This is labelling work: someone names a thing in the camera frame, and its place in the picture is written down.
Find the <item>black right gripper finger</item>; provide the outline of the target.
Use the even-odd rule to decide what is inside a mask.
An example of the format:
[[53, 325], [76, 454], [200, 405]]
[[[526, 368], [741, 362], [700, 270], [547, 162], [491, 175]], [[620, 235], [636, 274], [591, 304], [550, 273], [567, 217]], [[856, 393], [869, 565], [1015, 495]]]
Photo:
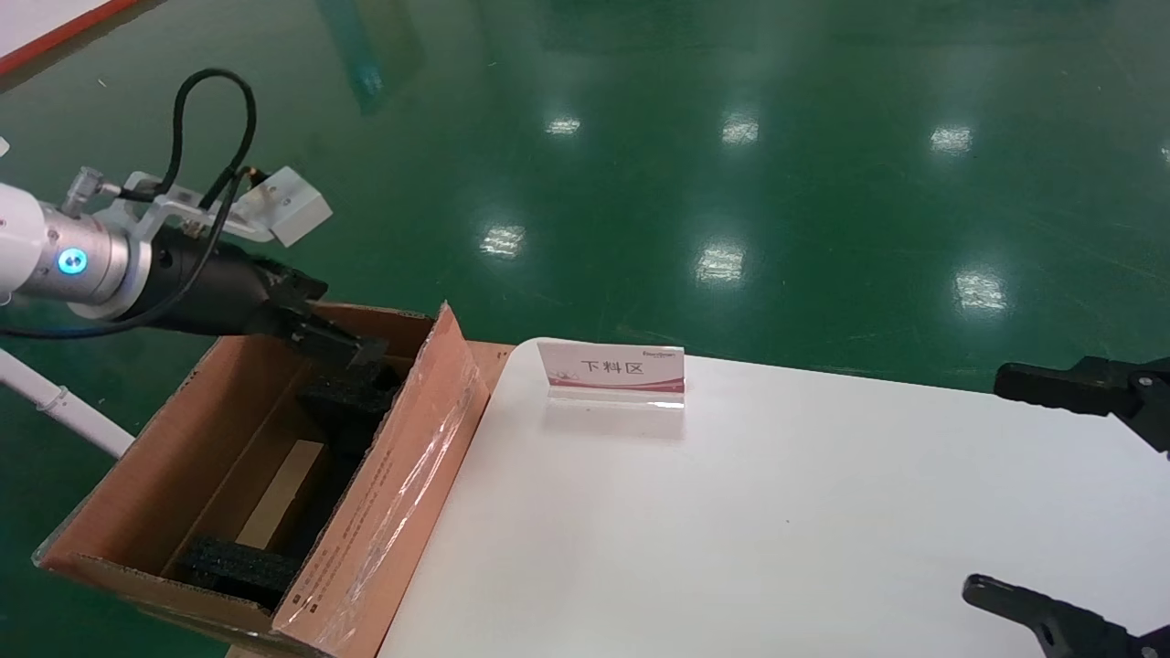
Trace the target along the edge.
[[1169, 451], [1169, 358], [1130, 363], [1086, 356], [1065, 370], [1007, 363], [994, 395], [1075, 414], [1114, 416], [1156, 452]]
[[1028, 588], [970, 575], [962, 597], [971, 606], [1035, 635], [1046, 657], [1166, 657], [1169, 628], [1135, 636], [1100, 615]]

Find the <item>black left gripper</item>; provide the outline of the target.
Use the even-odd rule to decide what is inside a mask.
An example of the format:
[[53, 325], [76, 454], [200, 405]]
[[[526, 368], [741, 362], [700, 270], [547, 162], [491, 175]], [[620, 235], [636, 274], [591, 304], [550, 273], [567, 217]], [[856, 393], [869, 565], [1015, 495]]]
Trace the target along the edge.
[[[178, 228], [163, 228], [151, 244], [149, 275], [130, 320], [150, 311], [194, 270], [204, 242]], [[197, 275], [187, 295], [170, 311], [149, 322], [170, 333], [266, 334], [290, 338], [298, 356], [326, 366], [366, 366], [383, 359], [388, 340], [377, 333], [376, 308], [315, 306], [329, 283], [267, 258], [255, 258], [234, 244], [220, 242]]]

